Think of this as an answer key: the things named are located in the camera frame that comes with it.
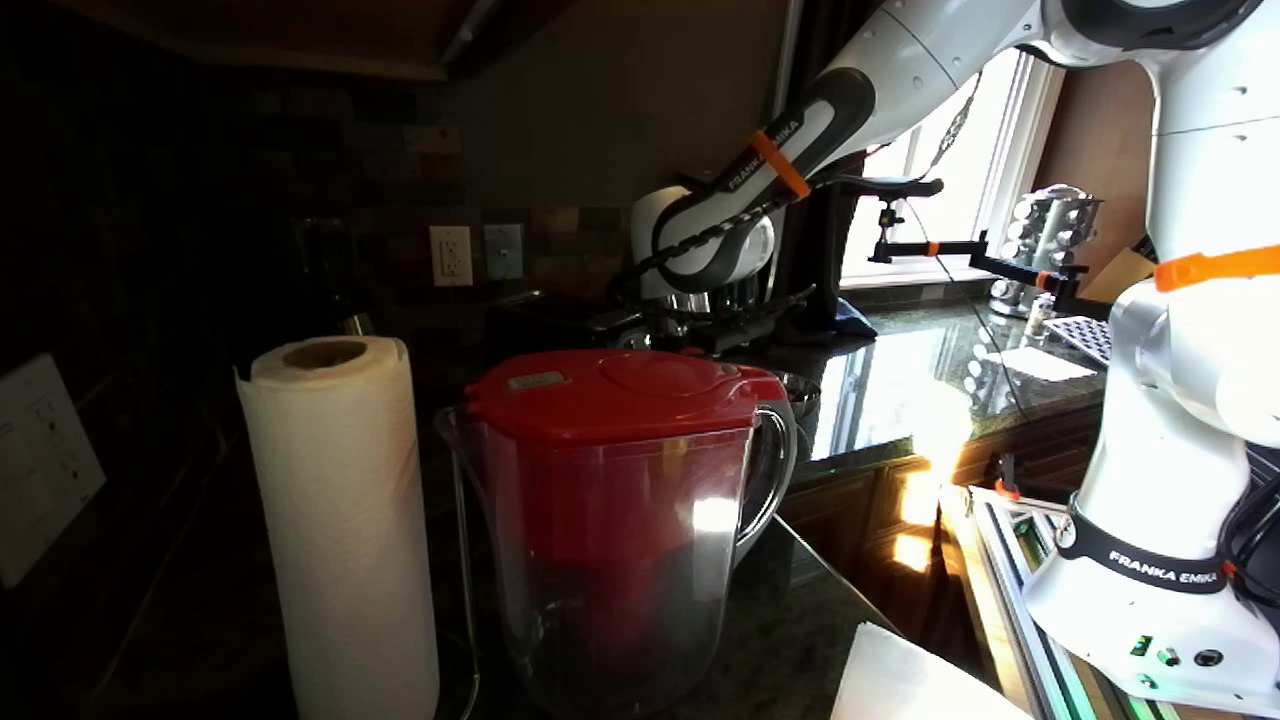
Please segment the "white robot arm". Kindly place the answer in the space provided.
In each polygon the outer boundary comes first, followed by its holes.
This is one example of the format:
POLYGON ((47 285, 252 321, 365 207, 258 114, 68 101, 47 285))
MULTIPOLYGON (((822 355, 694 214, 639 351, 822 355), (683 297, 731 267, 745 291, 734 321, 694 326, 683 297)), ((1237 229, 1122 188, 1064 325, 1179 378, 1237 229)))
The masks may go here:
POLYGON ((1275 720, 1280 0, 878 0, 705 188, 633 205, 643 299, 750 276, 778 205, 1018 49, 1150 88, 1154 262, 1107 302, 1099 435, 1023 607, 1116 688, 1275 720))

